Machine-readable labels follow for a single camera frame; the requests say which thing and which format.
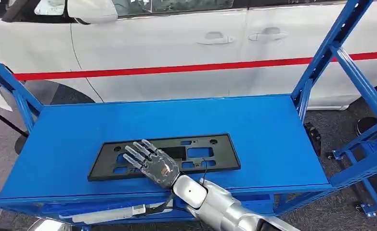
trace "side mirror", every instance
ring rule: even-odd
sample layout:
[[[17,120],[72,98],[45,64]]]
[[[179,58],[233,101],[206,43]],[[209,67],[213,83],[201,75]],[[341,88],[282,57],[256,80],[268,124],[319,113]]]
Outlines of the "side mirror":
[[[99,24],[117,20],[112,0],[68,0],[68,14],[85,23]]]

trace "white car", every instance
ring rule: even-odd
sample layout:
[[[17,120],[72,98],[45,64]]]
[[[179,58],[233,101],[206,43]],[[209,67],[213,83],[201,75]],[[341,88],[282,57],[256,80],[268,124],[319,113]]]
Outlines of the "white car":
[[[327,0],[11,1],[0,0],[0,61],[19,80],[48,79],[96,102],[291,92],[344,6]],[[377,86],[377,0],[344,48]],[[342,110],[359,97],[331,63],[309,108]]]

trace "rectangular hole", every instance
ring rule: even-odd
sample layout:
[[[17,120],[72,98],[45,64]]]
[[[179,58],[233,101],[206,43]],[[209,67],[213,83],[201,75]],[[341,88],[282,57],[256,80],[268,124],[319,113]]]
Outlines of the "rectangular hole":
[[[192,167],[194,167],[194,163],[191,162],[191,161],[183,162],[183,163],[181,164],[181,167],[182,167],[182,168],[192,168]]]
[[[201,162],[201,167],[212,167],[216,165],[217,165],[217,162],[215,162],[215,160],[206,160],[206,161]]]
[[[167,153],[171,158],[175,160],[186,160],[185,156],[185,147],[184,146],[179,146],[179,147],[167,147],[167,148],[162,148],[160,147],[159,149],[163,150],[165,153]]]
[[[191,145],[191,141],[181,141],[180,145]]]
[[[214,156],[212,148],[189,148],[187,150],[188,158],[201,158]]]
[[[115,169],[113,169],[113,173],[121,174],[121,173],[126,173],[126,172],[127,172],[127,167],[126,166],[116,167]]]
[[[124,153],[120,153],[119,155],[117,155],[117,158],[116,158],[116,163],[125,163],[126,162],[126,160],[125,160],[125,158],[123,157],[123,154]]]

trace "robotic hand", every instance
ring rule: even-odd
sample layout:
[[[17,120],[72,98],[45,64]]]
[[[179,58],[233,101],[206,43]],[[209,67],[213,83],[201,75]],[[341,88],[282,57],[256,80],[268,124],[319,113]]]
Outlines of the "robotic hand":
[[[123,157],[148,178],[173,192],[187,203],[186,209],[217,231],[299,231],[276,217],[258,215],[217,184],[200,179],[196,182],[180,172],[178,164],[147,140],[134,142],[139,150],[126,146]]]

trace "cable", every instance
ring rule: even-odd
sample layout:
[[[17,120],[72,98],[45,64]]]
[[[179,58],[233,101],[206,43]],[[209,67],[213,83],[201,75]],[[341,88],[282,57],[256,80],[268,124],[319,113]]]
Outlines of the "cable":
[[[176,210],[181,210],[181,211],[184,211],[184,212],[187,212],[189,213],[187,210],[183,209],[183,208],[179,208],[179,207],[165,207],[165,208],[168,208],[168,209],[176,209]]]
[[[203,177],[202,177],[202,179],[203,179],[203,181],[202,181],[202,186],[204,186],[204,182],[205,182],[205,174],[207,173],[208,166],[207,166],[207,161],[206,161],[204,158],[202,158],[202,159],[203,159],[204,162],[205,162],[205,172],[204,172],[204,175],[203,175]]]

